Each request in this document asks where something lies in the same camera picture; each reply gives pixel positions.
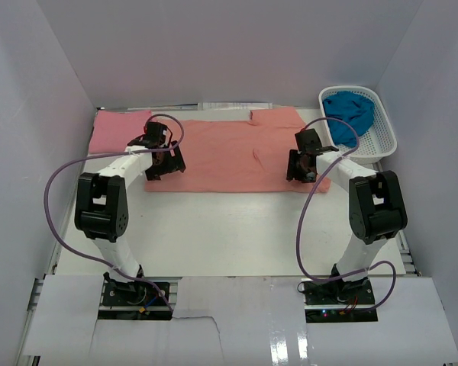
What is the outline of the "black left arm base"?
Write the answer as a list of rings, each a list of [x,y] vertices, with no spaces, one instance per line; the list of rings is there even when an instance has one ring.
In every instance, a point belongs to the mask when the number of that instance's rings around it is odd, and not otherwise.
[[[159,293],[147,284],[131,289],[105,282],[98,310],[102,320],[170,321],[171,311]]]

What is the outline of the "salmon orange t shirt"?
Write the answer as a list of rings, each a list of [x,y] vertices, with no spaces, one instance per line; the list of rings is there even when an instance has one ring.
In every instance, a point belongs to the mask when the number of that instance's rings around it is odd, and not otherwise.
[[[185,171],[148,181],[145,191],[308,193],[313,187],[286,179],[289,151],[305,125],[294,108],[255,110],[249,120],[184,120],[181,125]]]

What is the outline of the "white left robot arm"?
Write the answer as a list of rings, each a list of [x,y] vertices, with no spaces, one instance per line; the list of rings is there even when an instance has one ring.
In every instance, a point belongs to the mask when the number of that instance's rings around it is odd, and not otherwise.
[[[185,162],[171,129],[153,120],[145,123],[144,133],[130,141],[125,152],[98,172],[80,175],[74,223],[113,270],[140,278],[142,266],[124,238],[129,222],[127,188],[141,175],[159,181],[164,175],[184,172]]]

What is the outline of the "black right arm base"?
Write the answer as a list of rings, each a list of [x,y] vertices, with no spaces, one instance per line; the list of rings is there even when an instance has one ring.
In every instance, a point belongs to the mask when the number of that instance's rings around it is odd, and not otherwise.
[[[307,324],[325,323],[375,323],[375,296],[369,280],[339,288],[338,282],[314,284],[301,281],[297,291],[304,296],[305,320]]]

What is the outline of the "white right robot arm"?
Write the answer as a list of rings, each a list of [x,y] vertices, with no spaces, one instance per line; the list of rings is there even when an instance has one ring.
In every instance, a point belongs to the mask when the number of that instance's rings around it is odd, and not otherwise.
[[[316,184],[328,177],[348,193],[352,236],[331,269],[332,281],[320,280],[336,292],[364,286],[368,270],[380,249],[408,223],[398,176],[377,172],[342,156],[334,146],[323,146],[314,129],[295,135],[296,149],[289,151],[287,180]]]

